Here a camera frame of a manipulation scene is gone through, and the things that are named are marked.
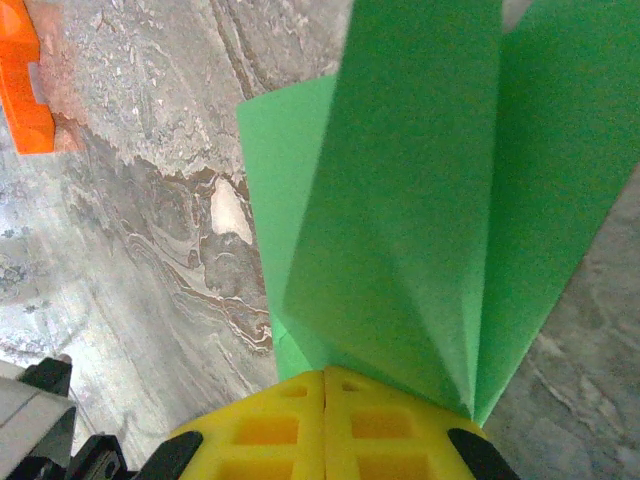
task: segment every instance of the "black plastic part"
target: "black plastic part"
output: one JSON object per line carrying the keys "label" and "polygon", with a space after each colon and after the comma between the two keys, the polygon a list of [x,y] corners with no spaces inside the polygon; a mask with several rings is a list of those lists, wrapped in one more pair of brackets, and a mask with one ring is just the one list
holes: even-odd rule
{"label": "black plastic part", "polygon": [[64,480],[64,469],[45,457],[26,457],[6,480]]}
{"label": "black plastic part", "polygon": [[520,480],[491,442],[461,428],[447,434],[477,480]]}
{"label": "black plastic part", "polygon": [[133,480],[178,480],[202,443],[200,432],[186,432],[162,443]]}
{"label": "black plastic part", "polygon": [[18,380],[46,392],[66,397],[69,395],[71,383],[71,364],[45,358],[38,365],[27,367]]}
{"label": "black plastic part", "polygon": [[127,470],[127,463],[122,455],[118,439],[113,435],[92,435],[85,442],[78,454],[71,459],[65,480],[87,480],[96,464],[105,454],[115,455],[116,461],[110,468],[110,476],[103,476],[109,480],[127,480],[134,474]]}

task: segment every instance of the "yellow plastic part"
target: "yellow plastic part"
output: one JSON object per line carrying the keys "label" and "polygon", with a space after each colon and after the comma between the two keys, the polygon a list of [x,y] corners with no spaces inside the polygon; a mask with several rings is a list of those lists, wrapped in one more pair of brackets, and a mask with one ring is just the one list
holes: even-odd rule
{"label": "yellow plastic part", "polygon": [[182,426],[204,439],[181,480],[324,480],[324,381],[307,372]]}
{"label": "yellow plastic part", "polygon": [[181,480],[473,480],[447,431],[472,421],[340,367],[307,372],[173,432],[204,440]]}
{"label": "yellow plastic part", "polygon": [[473,480],[447,431],[471,420],[339,367],[325,380],[327,480]]}

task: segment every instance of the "rectangular hole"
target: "rectangular hole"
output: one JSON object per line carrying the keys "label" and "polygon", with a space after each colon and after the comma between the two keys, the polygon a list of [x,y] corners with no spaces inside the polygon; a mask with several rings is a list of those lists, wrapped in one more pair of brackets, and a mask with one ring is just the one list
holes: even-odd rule
{"label": "rectangular hole", "polygon": [[413,438],[414,429],[408,412],[376,408],[351,414],[353,438]]}
{"label": "rectangular hole", "polygon": [[427,459],[420,455],[358,457],[360,480],[428,480]]}
{"label": "rectangular hole", "polygon": [[245,419],[234,443],[236,445],[293,445],[298,443],[299,421],[293,416],[264,416]]}
{"label": "rectangular hole", "polygon": [[222,464],[216,480],[290,480],[293,462],[289,460],[228,461]]}

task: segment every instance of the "green folded paper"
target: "green folded paper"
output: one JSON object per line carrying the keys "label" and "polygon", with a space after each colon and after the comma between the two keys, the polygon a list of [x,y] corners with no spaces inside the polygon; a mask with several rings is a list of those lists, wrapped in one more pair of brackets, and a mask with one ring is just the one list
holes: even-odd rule
{"label": "green folded paper", "polygon": [[632,2],[538,0],[504,38],[499,3],[439,3],[356,0],[338,77],[238,120],[281,377],[482,423],[635,165],[639,30]]}

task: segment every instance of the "gray marble surface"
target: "gray marble surface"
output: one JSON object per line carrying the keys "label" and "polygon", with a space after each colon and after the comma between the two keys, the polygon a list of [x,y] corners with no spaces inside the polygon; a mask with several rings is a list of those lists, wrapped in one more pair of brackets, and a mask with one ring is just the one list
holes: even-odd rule
{"label": "gray marble surface", "polygon": [[[0,359],[71,355],[139,466],[276,381],[235,107],[335,71],[350,2],[27,3],[58,153],[0,122]],[[640,478],[639,238],[636,174],[487,424],[524,478]]]}

